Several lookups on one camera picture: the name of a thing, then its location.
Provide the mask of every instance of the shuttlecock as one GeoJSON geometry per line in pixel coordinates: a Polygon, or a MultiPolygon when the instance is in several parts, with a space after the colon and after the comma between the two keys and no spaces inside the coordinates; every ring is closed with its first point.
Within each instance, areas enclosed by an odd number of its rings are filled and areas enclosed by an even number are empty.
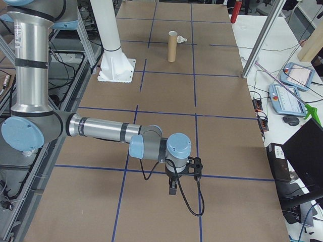
{"type": "Polygon", "coordinates": [[[183,42],[186,42],[187,39],[185,39],[184,37],[178,35],[177,36],[177,43],[180,44],[180,43],[183,43],[183,42]]]}

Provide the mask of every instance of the blue joint cap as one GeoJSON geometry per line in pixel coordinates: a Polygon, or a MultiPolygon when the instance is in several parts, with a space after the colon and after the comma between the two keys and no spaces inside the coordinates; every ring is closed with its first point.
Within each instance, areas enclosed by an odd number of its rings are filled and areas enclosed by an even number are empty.
{"type": "Polygon", "coordinates": [[[12,6],[24,6],[32,3],[33,1],[35,0],[4,0],[6,4],[9,4],[12,6]]]}
{"type": "Polygon", "coordinates": [[[191,154],[191,140],[187,135],[175,133],[167,139],[167,150],[178,159],[185,159],[191,154]]]}
{"type": "Polygon", "coordinates": [[[143,158],[143,137],[142,135],[134,135],[131,137],[129,144],[129,155],[134,158],[143,158]]]}
{"type": "Polygon", "coordinates": [[[31,151],[43,146],[45,140],[40,129],[24,117],[10,117],[2,124],[4,140],[14,149],[31,151]]]}
{"type": "Polygon", "coordinates": [[[8,14],[2,14],[0,19],[6,22],[14,22],[14,20],[8,14]]]}
{"type": "Polygon", "coordinates": [[[52,26],[53,29],[59,30],[76,30],[79,24],[78,20],[68,21],[68,22],[56,22],[52,26]]]}

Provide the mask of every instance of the cardboard tabletop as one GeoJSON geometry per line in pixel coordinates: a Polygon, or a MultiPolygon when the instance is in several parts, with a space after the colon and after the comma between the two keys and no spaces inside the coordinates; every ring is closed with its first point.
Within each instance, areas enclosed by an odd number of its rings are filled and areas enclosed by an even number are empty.
{"type": "MultiPolygon", "coordinates": [[[[24,241],[287,241],[226,7],[125,1],[117,24],[136,59],[132,83],[93,75],[78,112],[187,134],[203,163],[205,214],[191,215],[179,190],[168,195],[165,165],[145,181],[127,144],[69,137],[24,241]],[[187,38],[174,63],[171,30],[187,38]]],[[[199,212],[196,182],[181,183],[199,212]]]]}

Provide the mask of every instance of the chair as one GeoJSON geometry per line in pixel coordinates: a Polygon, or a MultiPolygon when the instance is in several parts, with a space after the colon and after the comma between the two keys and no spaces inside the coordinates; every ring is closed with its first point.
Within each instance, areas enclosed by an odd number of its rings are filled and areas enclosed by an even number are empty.
{"type": "MultiPolygon", "coordinates": [[[[259,4],[256,8],[256,12],[258,12],[260,15],[263,16],[268,16],[268,14],[270,13],[270,11],[272,10],[273,7],[273,1],[270,1],[268,4],[262,3],[259,4]]],[[[291,10],[282,10],[281,11],[281,16],[284,17],[284,19],[288,18],[287,23],[289,23],[291,17],[294,14],[295,9],[298,7],[298,5],[302,2],[302,0],[297,0],[297,4],[295,5],[295,7],[291,10]]]]}

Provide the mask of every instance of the cardboard tube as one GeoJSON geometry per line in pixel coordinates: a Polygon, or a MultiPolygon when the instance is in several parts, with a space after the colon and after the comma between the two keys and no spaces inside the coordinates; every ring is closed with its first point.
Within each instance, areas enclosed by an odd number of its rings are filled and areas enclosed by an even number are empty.
{"type": "Polygon", "coordinates": [[[170,31],[168,33],[168,61],[174,62],[176,60],[177,47],[177,32],[170,31]]]}

